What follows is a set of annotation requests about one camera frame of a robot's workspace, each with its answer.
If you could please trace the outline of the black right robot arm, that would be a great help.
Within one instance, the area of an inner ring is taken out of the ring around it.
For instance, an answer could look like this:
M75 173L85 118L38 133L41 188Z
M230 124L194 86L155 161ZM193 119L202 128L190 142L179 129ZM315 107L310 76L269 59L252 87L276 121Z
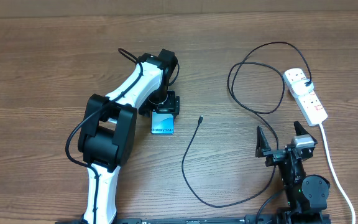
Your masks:
M307 175L302 162L313 157L317 140L298 122L294 122L296 135L284 149L271 150L262 128L257 127L256 157L266 158L265 165L277 166L283 182L288 207L264 218L265 223L331 223L327 199L331 184L320 175Z

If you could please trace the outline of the Samsung Galaxy smartphone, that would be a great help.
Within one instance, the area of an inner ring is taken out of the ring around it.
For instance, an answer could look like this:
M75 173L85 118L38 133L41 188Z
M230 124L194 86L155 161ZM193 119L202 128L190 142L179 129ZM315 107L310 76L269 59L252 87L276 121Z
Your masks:
M151 133L156 135L172 135L174 133L174 116L153 111Z

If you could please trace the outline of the white power strip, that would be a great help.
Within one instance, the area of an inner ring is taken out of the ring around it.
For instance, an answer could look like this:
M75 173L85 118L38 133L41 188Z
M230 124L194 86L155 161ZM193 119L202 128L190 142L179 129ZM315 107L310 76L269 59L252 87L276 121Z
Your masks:
M300 68L287 70L283 77L292 96L291 84L298 80L308 79ZM309 126L320 125L328 118L328 114L314 90L299 98L294 97L294 99Z

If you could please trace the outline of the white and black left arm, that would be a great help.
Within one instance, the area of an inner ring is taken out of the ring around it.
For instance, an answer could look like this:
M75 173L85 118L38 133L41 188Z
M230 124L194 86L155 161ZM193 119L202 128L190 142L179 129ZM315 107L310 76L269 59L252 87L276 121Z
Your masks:
M121 168L135 141L138 116L151 119L151 133L171 135L180 112L180 98L169 87L179 73L174 52L136 57L120 54L134 63L132 74L107 95L93 94L85 115L65 144L67 158L88 171L88 203L77 223L115 223L116 190Z

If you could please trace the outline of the white USB charger plug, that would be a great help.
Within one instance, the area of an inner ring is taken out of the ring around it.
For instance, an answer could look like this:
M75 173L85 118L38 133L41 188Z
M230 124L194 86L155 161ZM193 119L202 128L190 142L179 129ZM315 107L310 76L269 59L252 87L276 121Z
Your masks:
M291 84L291 90L295 98L304 96L314 90L314 84L311 80L298 80Z

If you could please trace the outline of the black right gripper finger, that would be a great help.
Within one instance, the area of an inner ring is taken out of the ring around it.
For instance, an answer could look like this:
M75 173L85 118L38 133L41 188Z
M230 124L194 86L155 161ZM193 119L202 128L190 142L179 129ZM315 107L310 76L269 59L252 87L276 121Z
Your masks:
M263 132L263 129L261 126L257 126L257 144L256 144L256 151L257 152L265 152L269 151L270 146L267 141L267 138L265 137L265 134Z
M315 140L315 138L301 125L299 121L295 121L293 125L297 138L308 137L311 138L312 140Z

